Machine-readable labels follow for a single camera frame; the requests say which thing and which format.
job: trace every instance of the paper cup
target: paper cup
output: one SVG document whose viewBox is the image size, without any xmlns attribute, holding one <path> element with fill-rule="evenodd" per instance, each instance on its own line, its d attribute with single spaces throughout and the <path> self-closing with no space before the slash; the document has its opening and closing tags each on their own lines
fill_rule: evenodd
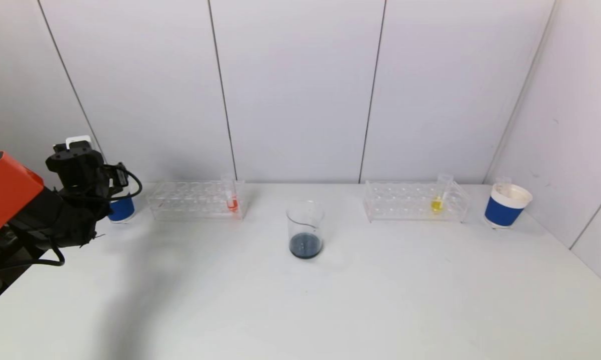
<svg viewBox="0 0 601 360">
<path fill-rule="evenodd" d="M 129 188 L 124 187 L 123 191 L 115 194 L 114 196 L 127 196 L 129 194 Z M 136 210 L 134 209 L 134 201 L 130 197 L 111 201 L 109 203 L 109 208 L 111 209 L 111 213 L 108 214 L 107 217 L 109 218 L 109 221 L 115 224 L 128 221 L 136 213 Z"/>
<path fill-rule="evenodd" d="M 497 229 L 507 229 L 532 201 L 532 194 L 517 185 L 510 185 L 509 196 L 497 191 L 497 185 L 492 186 L 492 194 L 485 209 L 485 219 Z"/>
</svg>

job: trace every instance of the white table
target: white table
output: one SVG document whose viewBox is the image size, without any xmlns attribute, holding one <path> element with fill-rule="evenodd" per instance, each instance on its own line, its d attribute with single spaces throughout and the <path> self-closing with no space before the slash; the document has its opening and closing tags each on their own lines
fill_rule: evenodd
<svg viewBox="0 0 601 360">
<path fill-rule="evenodd" d="M 145 208 L 31 267 L 0 297 L 0 360 L 601 359 L 601 280 L 526 212 L 488 227 L 487 186 L 465 223 L 369 223 L 357 184 L 248 189 L 243 221 Z M 287 249 L 300 198 L 326 210 L 312 260 Z"/>
</svg>

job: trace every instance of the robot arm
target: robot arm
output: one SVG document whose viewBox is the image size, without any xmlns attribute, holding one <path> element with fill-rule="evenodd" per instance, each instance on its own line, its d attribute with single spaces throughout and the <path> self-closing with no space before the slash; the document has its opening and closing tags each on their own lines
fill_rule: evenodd
<svg viewBox="0 0 601 360">
<path fill-rule="evenodd" d="M 132 198 L 140 194 L 143 186 L 122 162 L 105 164 L 89 138 L 68 139 L 53 150 L 45 164 L 58 174 L 63 184 L 60 191 L 48 189 L 38 175 L 0 152 L 0 228 L 8 224 L 23 241 L 43 250 L 53 249 L 60 255 L 58 248 L 88 244 L 97 235 L 97 221 L 110 214 L 110 202 Z M 138 191 L 115 196 L 129 185 L 128 176 L 138 182 Z M 48 265 L 62 265 L 60 262 L 63 261 Z M 32 264 L 46 262 L 38 260 Z"/>
</svg>

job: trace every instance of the beaker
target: beaker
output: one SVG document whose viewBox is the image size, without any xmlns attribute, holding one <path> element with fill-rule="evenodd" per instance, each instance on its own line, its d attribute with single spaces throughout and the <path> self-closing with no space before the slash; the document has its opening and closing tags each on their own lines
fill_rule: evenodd
<svg viewBox="0 0 601 360">
<path fill-rule="evenodd" d="M 300 259 L 311 259 L 323 248 L 321 221 L 325 212 L 314 201 L 300 201 L 287 208 L 289 251 Z"/>
</svg>

